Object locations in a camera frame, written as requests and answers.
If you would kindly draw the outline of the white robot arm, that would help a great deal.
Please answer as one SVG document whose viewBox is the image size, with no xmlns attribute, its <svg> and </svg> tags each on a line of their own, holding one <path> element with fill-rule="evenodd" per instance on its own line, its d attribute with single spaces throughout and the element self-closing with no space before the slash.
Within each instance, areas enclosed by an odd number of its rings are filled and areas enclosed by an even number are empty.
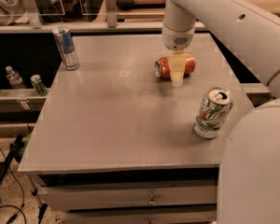
<svg viewBox="0 0 280 224">
<path fill-rule="evenodd" d="M 269 89 L 273 100 L 232 129 L 219 166 L 217 224 L 280 224 L 280 18 L 245 0 L 167 0 L 165 46 L 202 22 Z"/>
</svg>

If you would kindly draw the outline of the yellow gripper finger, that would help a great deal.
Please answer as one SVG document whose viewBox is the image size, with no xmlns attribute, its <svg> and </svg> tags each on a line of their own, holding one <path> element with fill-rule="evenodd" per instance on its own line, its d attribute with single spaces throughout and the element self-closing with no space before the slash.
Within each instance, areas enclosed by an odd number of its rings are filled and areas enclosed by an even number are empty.
<svg viewBox="0 0 280 224">
<path fill-rule="evenodd" d="M 169 56 L 170 79 L 177 88 L 183 84 L 187 53 L 184 50 L 175 50 Z"/>
</svg>

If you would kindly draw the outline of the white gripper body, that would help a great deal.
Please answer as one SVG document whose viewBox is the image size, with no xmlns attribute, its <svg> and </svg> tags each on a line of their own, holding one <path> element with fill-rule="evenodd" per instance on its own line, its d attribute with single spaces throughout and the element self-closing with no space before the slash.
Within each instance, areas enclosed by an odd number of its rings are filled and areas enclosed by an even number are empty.
<svg viewBox="0 0 280 224">
<path fill-rule="evenodd" d="M 194 27 L 185 32 L 177 32 L 168 28 L 164 23 L 162 25 L 161 37 L 164 46 L 168 50 L 182 50 L 191 44 L 194 33 Z"/>
</svg>

